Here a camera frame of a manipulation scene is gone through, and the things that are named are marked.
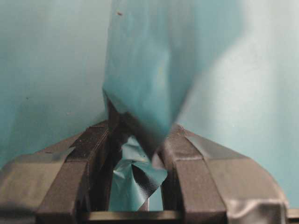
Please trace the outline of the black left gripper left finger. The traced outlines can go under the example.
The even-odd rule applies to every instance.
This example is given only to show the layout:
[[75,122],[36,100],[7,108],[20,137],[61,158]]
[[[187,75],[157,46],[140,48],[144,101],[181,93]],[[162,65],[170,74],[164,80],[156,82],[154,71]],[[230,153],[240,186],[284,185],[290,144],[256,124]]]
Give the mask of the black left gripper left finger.
[[3,224],[79,224],[83,212],[106,211],[112,179],[108,123],[32,154],[0,170]]

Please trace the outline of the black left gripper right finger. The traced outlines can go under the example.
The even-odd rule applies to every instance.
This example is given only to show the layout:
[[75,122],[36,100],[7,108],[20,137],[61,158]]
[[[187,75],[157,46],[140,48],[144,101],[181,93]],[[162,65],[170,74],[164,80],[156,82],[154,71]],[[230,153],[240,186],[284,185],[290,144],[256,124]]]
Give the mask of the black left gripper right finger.
[[286,224],[288,201],[253,159],[174,125],[158,152],[163,207],[186,224]]

